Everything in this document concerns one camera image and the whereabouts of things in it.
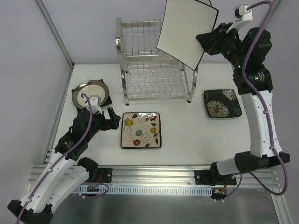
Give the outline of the white square plate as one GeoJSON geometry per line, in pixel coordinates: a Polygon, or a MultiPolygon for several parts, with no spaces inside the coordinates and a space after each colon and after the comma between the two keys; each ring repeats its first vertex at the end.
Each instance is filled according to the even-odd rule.
{"type": "Polygon", "coordinates": [[[210,0],[198,0],[198,2],[204,4],[205,6],[212,7],[212,3],[210,0]]]}
{"type": "Polygon", "coordinates": [[[196,70],[204,54],[196,36],[213,31],[218,13],[204,1],[168,0],[157,49],[196,70]]]}

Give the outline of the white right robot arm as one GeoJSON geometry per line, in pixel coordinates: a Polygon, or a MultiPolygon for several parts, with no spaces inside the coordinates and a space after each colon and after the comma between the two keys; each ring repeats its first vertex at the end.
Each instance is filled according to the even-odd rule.
{"type": "Polygon", "coordinates": [[[271,34],[264,28],[251,28],[243,40],[238,31],[222,23],[210,33],[199,34],[197,41],[205,53],[221,54],[234,67],[233,81],[241,96],[249,123],[250,150],[211,164],[205,177],[221,184],[232,174],[245,174],[290,162],[277,139],[272,113],[273,84],[263,62],[272,47],[271,34]]]}

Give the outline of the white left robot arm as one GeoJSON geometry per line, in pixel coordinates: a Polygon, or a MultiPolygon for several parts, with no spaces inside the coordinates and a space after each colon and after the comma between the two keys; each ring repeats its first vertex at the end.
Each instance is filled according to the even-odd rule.
{"type": "Polygon", "coordinates": [[[109,119],[102,112],[82,110],[77,113],[34,187],[21,199],[8,204],[17,223],[48,224],[59,205],[77,186],[100,182],[98,163],[80,156],[98,131],[118,129],[120,116],[112,107],[107,110],[109,119]]]}

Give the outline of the stainless steel dish rack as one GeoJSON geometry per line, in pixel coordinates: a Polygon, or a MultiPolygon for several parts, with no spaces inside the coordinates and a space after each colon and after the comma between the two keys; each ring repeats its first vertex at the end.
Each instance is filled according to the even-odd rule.
{"type": "Polygon", "coordinates": [[[198,72],[193,72],[189,83],[187,66],[157,49],[162,24],[162,20],[116,19],[115,45],[126,106],[144,99],[192,102],[198,72]]]}

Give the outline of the upper colourful flower plate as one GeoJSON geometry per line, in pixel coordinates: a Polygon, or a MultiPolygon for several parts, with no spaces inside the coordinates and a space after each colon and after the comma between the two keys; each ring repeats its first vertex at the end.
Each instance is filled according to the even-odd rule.
{"type": "Polygon", "coordinates": [[[122,115],[122,149],[162,147],[161,117],[157,112],[126,112],[122,115]]]}

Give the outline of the dark floral square plate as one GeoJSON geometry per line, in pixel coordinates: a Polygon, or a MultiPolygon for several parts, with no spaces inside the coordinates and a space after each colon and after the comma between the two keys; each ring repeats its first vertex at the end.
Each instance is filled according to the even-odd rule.
{"type": "Polygon", "coordinates": [[[233,89],[205,90],[203,96],[210,118],[237,118],[242,115],[236,92],[233,89]]]}

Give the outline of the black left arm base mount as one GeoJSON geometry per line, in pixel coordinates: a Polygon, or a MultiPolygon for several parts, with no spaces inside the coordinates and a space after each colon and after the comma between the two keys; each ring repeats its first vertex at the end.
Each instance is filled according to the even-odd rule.
{"type": "Polygon", "coordinates": [[[85,182],[111,183],[112,177],[113,177],[112,168],[95,168],[89,173],[89,177],[85,182]]]}

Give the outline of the aluminium rail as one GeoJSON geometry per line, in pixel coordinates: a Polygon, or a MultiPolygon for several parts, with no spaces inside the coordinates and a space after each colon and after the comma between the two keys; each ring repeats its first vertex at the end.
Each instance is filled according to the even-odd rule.
{"type": "MultiPolygon", "coordinates": [[[[208,170],[210,165],[185,166],[121,166],[99,165],[112,169],[112,185],[130,186],[195,186],[195,170],[208,170]]],[[[43,172],[45,165],[34,165],[28,183],[34,183],[43,172]]],[[[282,188],[280,168],[274,167],[253,172],[268,188],[282,188]]],[[[242,175],[241,187],[261,188],[250,175],[242,175]]]]}

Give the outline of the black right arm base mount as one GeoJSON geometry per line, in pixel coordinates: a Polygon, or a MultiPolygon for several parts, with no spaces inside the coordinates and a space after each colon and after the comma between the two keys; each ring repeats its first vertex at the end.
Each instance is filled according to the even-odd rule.
{"type": "Polygon", "coordinates": [[[232,178],[232,174],[220,175],[216,166],[217,162],[211,164],[209,170],[194,170],[194,179],[196,185],[237,185],[236,179],[232,178]]]}

